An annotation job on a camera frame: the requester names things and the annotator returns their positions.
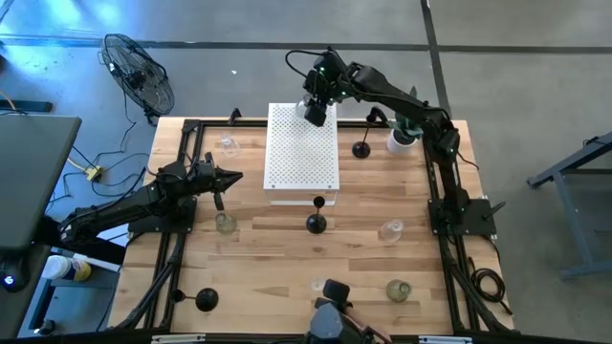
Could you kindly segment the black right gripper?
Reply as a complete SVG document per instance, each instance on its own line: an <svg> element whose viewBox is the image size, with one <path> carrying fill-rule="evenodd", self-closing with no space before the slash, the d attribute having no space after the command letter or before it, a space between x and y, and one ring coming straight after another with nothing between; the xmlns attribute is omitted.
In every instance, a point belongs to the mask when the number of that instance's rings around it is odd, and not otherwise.
<svg viewBox="0 0 612 344"><path fill-rule="evenodd" d="M338 86L341 72L339 56L327 51L317 54L313 68L305 76L302 87L312 99L307 103L304 118L316 127L323 126L328 105L334 103L341 94Z"/></svg>

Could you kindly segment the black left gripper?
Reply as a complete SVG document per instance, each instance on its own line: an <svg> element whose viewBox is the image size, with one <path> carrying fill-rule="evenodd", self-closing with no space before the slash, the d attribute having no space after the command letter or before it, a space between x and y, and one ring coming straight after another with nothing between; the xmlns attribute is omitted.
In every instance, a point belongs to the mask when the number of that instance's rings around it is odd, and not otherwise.
<svg viewBox="0 0 612 344"><path fill-rule="evenodd" d="M193 167L193 181L196 186L196 194L211 193L213 195L214 205L217 210L225 209L221 190L227 191L234 184L243 178L243 173L239 171L231 171L220 169L221 184L216 177L216 166L210 152L206 152L205 158L202 161L197 161Z"/></svg>

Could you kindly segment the green glass candle holder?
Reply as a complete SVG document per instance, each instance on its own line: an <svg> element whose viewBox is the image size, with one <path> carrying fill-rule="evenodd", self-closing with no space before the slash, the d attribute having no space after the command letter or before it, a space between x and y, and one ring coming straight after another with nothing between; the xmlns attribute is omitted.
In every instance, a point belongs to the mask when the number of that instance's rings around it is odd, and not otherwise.
<svg viewBox="0 0 612 344"><path fill-rule="evenodd" d="M412 286L406 281L393 279L385 288L387 298L394 303L403 303L412 293Z"/></svg>
<svg viewBox="0 0 612 344"><path fill-rule="evenodd" d="M237 228L237 220L225 212L219 212L215 218L216 230L222 235L230 235Z"/></svg>

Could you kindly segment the tall black candlestick holder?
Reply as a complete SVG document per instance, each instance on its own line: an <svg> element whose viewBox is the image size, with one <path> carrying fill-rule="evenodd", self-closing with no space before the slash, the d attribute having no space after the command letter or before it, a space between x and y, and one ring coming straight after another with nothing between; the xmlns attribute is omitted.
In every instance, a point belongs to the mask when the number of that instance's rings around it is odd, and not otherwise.
<svg viewBox="0 0 612 344"><path fill-rule="evenodd" d="M325 199L322 196L316 196L313 200L314 207L317 212L311 214L306 220L307 230L313 234L321 234L326 230L327 220L320 213L320 210L325 206Z"/></svg>
<svg viewBox="0 0 612 344"><path fill-rule="evenodd" d="M360 141L356 141L352 146L352 153L356 158L365 159L370 155L371 149L369 144L366 142L366 139L371 125L374 124L376 120L377 114L374 111L371 111L366 117L366 129L363 138Z"/></svg>
<svg viewBox="0 0 612 344"><path fill-rule="evenodd" d="M219 294L212 288L201 289L195 296L187 296L182 290L174 290L170 293L170 300L172 303L192 300L200 312L211 312L219 303Z"/></svg>

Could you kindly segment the white perforated metal shelf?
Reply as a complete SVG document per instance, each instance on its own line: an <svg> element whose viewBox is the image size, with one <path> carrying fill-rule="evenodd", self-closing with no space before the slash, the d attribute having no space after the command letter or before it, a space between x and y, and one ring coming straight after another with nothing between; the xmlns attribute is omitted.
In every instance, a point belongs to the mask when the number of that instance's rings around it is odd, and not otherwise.
<svg viewBox="0 0 612 344"><path fill-rule="evenodd" d="M263 190L272 205L312 205L322 196L333 206L339 195L337 110L322 127L295 115L295 103L268 108Z"/></svg>

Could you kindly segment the snake plant in white pot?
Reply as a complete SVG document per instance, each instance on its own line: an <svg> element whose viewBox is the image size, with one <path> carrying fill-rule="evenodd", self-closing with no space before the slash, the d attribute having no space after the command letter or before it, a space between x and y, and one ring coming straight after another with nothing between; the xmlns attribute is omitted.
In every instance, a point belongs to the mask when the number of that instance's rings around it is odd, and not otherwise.
<svg viewBox="0 0 612 344"><path fill-rule="evenodd" d="M418 124L399 112L395 112L394 119L386 124L391 129L387 150L393 155L406 155L424 133Z"/></svg>

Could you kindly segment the black floor fan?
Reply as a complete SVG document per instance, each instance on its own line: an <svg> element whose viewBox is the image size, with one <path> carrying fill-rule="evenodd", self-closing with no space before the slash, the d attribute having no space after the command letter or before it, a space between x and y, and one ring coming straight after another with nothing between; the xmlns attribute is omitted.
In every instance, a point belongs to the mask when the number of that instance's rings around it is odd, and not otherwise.
<svg viewBox="0 0 612 344"><path fill-rule="evenodd" d="M156 126L175 105L167 70L135 40L121 33L108 33L101 42L101 58L127 97L144 112L149 125Z"/></svg>

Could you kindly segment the dark grey desk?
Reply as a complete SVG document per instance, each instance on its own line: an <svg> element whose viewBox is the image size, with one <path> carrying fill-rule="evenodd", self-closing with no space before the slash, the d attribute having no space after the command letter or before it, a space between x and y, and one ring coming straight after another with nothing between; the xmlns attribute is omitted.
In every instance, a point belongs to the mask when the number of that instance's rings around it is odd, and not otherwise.
<svg viewBox="0 0 612 344"><path fill-rule="evenodd" d="M80 125L78 117L0 116L0 251L32 241Z"/></svg>

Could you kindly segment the black flat floor bar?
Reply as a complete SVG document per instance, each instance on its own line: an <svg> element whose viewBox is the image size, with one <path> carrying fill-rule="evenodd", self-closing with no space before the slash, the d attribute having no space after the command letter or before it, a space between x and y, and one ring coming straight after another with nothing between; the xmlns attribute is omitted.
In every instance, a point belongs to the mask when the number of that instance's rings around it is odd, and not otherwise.
<svg viewBox="0 0 612 344"><path fill-rule="evenodd" d="M48 101L0 99L0 111L51 113L54 105Z"/></svg>

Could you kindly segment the black device with indicator light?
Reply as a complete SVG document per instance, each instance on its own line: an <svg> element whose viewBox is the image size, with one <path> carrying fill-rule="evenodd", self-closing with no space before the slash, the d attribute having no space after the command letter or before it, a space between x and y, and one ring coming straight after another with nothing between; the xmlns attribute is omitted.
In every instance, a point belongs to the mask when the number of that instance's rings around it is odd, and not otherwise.
<svg viewBox="0 0 612 344"><path fill-rule="evenodd" d="M30 282L28 256L25 253L0 254L0 284L7 292L18 292Z"/></svg>

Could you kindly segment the blue-grey table trestle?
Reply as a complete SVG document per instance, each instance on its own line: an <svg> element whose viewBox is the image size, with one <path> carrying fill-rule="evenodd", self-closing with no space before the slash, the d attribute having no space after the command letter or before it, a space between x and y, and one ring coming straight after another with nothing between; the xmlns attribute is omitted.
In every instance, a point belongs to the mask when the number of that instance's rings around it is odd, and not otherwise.
<svg viewBox="0 0 612 344"><path fill-rule="evenodd" d="M581 259L559 272L564 278L612 272L612 248L602 244L606 236L612 240L612 168L585 166L606 154L612 154L612 131L585 140L580 150L526 180L532 189L548 182L557 188Z"/></svg>

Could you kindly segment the black aluminium table frame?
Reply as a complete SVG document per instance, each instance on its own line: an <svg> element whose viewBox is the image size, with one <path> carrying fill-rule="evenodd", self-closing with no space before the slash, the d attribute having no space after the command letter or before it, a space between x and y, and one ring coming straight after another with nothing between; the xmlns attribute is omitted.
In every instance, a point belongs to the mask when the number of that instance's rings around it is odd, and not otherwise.
<svg viewBox="0 0 612 344"><path fill-rule="evenodd" d="M235 157L222 153L224 132L240 145ZM352 146L364 132L339 130L339 196L335 205L322 210L326 231L314 235L305 226L314 212L311 205L272 205L263 190L264 122L246 119L228 127L206 120L203 150L221 167L244 174L223 198L237 228L220 234L211 197L199 198L178 287L187 296L215 289L219 303L211 312L200 312L192 300L176 304L172 332L201 333L207 340L230 343L293 339L308 330L320 296L310 283L323 277L347 284L355 308L373 327L395 336L451 333L439 242L429 226L423 147L415 145L405 156L391 155L387 131L370 129L370 155L359 159ZM404 222L401 238L393 243L380 235L381 226L391 220ZM403 303L386 296L393 279L412 286Z"/></svg>

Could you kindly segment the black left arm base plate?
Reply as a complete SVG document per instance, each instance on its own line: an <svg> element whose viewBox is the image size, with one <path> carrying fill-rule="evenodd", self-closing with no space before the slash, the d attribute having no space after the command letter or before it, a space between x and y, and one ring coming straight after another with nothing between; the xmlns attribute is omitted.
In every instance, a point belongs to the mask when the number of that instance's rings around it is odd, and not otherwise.
<svg viewBox="0 0 612 344"><path fill-rule="evenodd" d="M130 233L188 233L193 228L196 206L195 197L180 199L169 209L130 223L128 231Z"/></svg>

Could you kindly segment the silver edge bracket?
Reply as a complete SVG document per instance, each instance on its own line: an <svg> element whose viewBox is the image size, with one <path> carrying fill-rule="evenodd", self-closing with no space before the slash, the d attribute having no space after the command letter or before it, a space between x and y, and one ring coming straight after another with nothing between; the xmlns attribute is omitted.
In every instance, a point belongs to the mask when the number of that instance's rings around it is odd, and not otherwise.
<svg viewBox="0 0 612 344"><path fill-rule="evenodd" d="M420 335L419 344L473 344L470 337Z"/></svg>
<svg viewBox="0 0 612 344"><path fill-rule="evenodd" d="M205 343L207 337L201 333L153 335L150 344L198 344Z"/></svg>

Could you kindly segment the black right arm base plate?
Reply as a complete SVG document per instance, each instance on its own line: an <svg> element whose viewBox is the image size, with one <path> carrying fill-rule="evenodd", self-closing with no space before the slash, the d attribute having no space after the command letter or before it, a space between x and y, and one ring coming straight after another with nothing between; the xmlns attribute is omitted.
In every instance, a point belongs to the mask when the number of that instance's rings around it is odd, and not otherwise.
<svg viewBox="0 0 612 344"><path fill-rule="evenodd" d="M489 200L473 199L458 224L443 217L442 204L441 199L430 199L427 203L431 231L434 235L491 236L497 234Z"/></svg>

